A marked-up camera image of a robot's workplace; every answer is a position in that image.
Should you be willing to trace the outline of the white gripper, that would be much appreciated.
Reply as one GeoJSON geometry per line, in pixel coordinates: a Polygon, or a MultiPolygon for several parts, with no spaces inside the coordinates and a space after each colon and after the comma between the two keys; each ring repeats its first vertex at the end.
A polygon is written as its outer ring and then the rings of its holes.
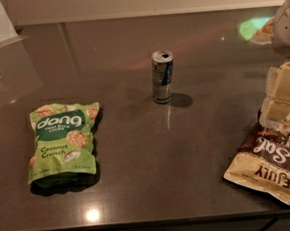
{"type": "MultiPolygon", "coordinates": [[[[275,13],[272,45],[276,53],[290,58],[290,0],[275,13]]],[[[290,60],[280,67],[271,67],[266,77],[265,92],[259,123],[273,128],[282,123],[290,113],[290,60]]]]}

